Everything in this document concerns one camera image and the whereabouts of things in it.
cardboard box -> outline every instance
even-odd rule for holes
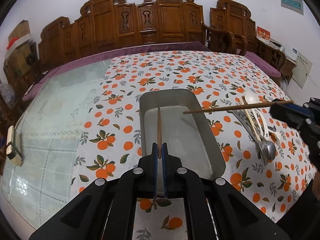
[[[27,55],[30,53],[29,43],[25,42],[18,46],[6,59],[6,63],[14,78],[19,78],[31,69],[32,66],[26,63]]]
[[[13,38],[21,38],[24,35],[27,35],[28,33],[30,33],[29,22],[23,20],[13,29],[13,31],[10,33],[8,37],[8,40],[10,42]]]

white wall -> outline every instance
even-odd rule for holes
[[[3,62],[8,35],[23,19],[29,21],[30,31],[34,40],[39,43],[40,33],[44,26],[59,16],[69,17],[73,22],[80,16],[81,6],[88,0],[18,0],[12,7],[6,19],[0,26],[0,62]],[[298,48],[311,62],[311,76],[320,77],[316,48],[320,44],[320,27],[308,7],[304,4],[304,16],[280,6],[280,0],[235,0],[246,5],[256,24],[269,30],[271,37],[282,43],[288,43]],[[142,3],[143,0],[127,0],[127,2]],[[203,5],[204,21],[209,23],[210,7],[215,7],[217,0],[195,0]],[[5,81],[3,70],[0,79]],[[297,102],[303,103],[310,96],[317,96],[320,85],[314,89],[314,84],[308,79],[305,87],[300,89],[291,81],[289,95]]]

white plastic spoon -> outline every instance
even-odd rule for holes
[[[270,136],[269,136],[268,125],[267,125],[266,119],[264,119],[264,117],[263,117],[262,112],[261,112],[261,111],[258,111],[257,109],[253,109],[253,110],[255,110],[255,111],[258,113],[258,115],[260,115],[260,117],[261,117],[261,120],[262,120],[262,123],[263,123],[263,129],[264,129],[264,137],[265,137],[265,139],[271,140],[271,138],[270,138]]]
[[[247,101],[247,104],[255,104],[255,103],[258,103],[258,102],[256,101],[255,94],[252,93],[252,92],[245,92],[245,93],[244,93],[244,99],[245,99],[245,101]],[[260,125],[260,122],[259,122],[259,120],[258,120],[257,114],[256,114],[256,112],[255,112],[255,109],[250,109],[250,111],[253,113],[253,116],[254,116],[254,118],[255,118],[256,121],[257,121],[258,127],[259,127],[259,129],[260,129],[260,134],[263,135],[263,130],[262,130],[262,128],[261,128],[261,125]]]

glass table top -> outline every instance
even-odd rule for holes
[[[16,125],[23,165],[14,166],[7,159],[1,193],[35,229],[70,201],[76,149],[110,62],[48,79]]]

screw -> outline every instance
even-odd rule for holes
[[[102,179],[102,178],[100,178],[100,179],[96,179],[94,183],[95,183],[97,186],[102,186],[102,185],[104,184],[104,182],[105,182],[105,180]]]
[[[217,178],[216,183],[220,186],[224,185],[226,181],[223,178]]]
[[[177,173],[179,173],[179,174],[185,174],[185,173],[187,173],[187,169],[186,168],[178,168],[177,169]]]
[[[134,174],[141,174],[141,173],[143,173],[143,169],[142,169],[142,168],[139,168],[139,167],[138,167],[138,168],[134,168],[134,169],[133,169],[133,173],[134,173]]]

